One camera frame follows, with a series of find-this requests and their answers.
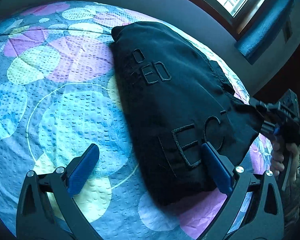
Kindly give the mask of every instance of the hand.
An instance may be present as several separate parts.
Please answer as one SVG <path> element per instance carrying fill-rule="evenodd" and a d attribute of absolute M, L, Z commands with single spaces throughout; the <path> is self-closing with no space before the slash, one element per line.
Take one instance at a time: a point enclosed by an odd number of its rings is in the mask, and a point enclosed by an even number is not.
<path fill-rule="evenodd" d="M 273 172 L 275 177 L 278 177 L 280 172 L 284 171 L 285 167 L 282 163 L 284 160 L 283 157 L 284 147 L 286 147 L 287 150 L 292 154 L 289 180 L 295 181 L 297 176 L 297 168 L 299 165 L 299 149 L 295 143 L 292 144 L 284 143 L 282 137 L 277 137 L 276 141 L 272 143 L 273 150 L 271 152 L 272 160 L 271 160 L 270 170 Z"/>

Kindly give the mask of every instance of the wooden window frame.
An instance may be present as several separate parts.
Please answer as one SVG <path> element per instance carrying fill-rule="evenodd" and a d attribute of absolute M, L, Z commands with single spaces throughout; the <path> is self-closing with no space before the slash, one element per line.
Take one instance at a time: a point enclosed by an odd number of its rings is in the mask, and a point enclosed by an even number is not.
<path fill-rule="evenodd" d="M 219 24 L 221 24 L 237 41 L 258 19 L 268 0 L 247 0 L 234 17 L 217 0 L 189 0 Z"/>

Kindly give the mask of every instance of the gray wall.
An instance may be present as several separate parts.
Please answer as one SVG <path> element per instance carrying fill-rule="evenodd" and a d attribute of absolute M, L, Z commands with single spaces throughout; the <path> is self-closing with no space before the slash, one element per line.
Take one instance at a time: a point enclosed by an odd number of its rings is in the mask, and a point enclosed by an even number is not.
<path fill-rule="evenodd" d="M 2 0 L 0 18 L 29 5 L 56 0 Z M 235 39 L 212 17 L 188 0 L 86 0 L 139 11 L 166 21 L 207 45 L 232 68 L 250 94 L 266 84 L 300 43 L 300 3 L 291 14 L 293 35 L 287 44 L 282 32 L 261 58 L 251 66 L 234 48 Z"/>

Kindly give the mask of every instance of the blue cushion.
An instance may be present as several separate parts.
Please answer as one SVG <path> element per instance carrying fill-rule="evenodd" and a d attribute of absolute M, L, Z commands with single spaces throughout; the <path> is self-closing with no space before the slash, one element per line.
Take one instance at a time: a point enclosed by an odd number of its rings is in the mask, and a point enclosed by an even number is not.
<path fill-rule="evenodd" d="M 293 4 L 294 0 L 269 0 L 268 8 L 258 21 L 235 44 L 251 65 L 277 37 L 291 13 Z"/>

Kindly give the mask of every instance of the bed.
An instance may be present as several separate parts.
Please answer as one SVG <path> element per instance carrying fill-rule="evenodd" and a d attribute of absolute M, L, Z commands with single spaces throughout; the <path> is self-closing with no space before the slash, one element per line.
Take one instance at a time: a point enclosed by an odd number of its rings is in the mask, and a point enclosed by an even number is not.
<path fill-rule="evenodd" d="M 218 62 L 235 90 L 249 95 L 236 74 L 207 46 L 169 23 L 116 6 L 65 1 L 26 9 L 0 22 L 0 218 L 16 233 L 18 197 L 26 173 L 66 166 L 91 144 L 100 159 L 74 199 L 103 239 L 196 239 L 222 206 L 218 189 L 166 207 L 143 183 L 121 108 L 109 45 L 111 29 L 161 22 Z M 271 143 L 259 135 L 242 166 L 269 169 Z M 237 229 L 251 195 L 231 228 Z M 60 226 L 67 225 L 52 194 Z"/>

